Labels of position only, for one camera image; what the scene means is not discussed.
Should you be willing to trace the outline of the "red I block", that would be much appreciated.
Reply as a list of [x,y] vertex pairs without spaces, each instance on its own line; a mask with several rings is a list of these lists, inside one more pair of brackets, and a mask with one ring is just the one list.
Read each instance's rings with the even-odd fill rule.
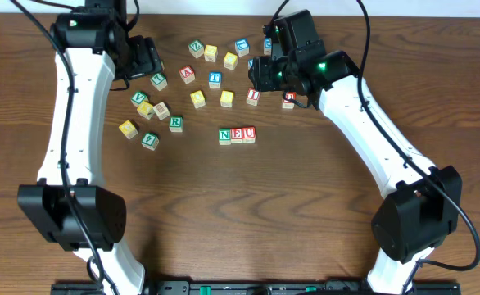
[[260,92],[253,88],[248,89],[246,103],[252,106],[257,106],[260,101]]

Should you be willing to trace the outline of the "green R block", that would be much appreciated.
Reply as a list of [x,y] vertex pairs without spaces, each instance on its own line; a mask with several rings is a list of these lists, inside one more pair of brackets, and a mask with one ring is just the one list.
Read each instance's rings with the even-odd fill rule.
[[171,116],[169,123],[170,131],[173,133],[182,133],[183,132],[183,117],[182,116]]

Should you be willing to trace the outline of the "red E block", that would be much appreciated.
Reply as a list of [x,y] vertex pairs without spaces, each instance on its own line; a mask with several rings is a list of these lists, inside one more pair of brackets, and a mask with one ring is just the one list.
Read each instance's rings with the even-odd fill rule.
[[231,144],[243,143],[243,132],[242,128],[232,128],[231,133]]

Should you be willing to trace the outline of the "green N block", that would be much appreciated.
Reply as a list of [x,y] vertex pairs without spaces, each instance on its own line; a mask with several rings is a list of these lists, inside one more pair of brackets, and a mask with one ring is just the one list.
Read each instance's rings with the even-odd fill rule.
[[231,145],[231,129],[219,130],[219,145]]

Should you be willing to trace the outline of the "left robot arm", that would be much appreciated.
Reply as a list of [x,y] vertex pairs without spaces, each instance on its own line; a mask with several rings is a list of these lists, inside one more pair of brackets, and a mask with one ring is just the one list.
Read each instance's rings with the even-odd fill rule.
[[43,30],[54,47],[57,95],[46,155],[17,202],[44,239],[85,264],[87,283],[61,282],[54,294],[153,294],[156,285],[125,240],[124,199],[104,186],[102,134],[113,83],[161,72],[153,41],[131,36],[125,1],[67,7]]

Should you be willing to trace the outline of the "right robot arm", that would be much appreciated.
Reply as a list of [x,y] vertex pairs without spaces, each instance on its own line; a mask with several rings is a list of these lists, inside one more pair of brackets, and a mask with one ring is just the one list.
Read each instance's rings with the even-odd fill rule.
[[248,77],[258,92],[307,96],[339,128],[383,198],[371,221],[380,250],[366,287],[380,294],[418,291],[416,271],[457,228],[458,172],[437,168],[403,136],[343,51],[326,53],[320,41],[286,50],[275,44],[271,56],[252,60]]

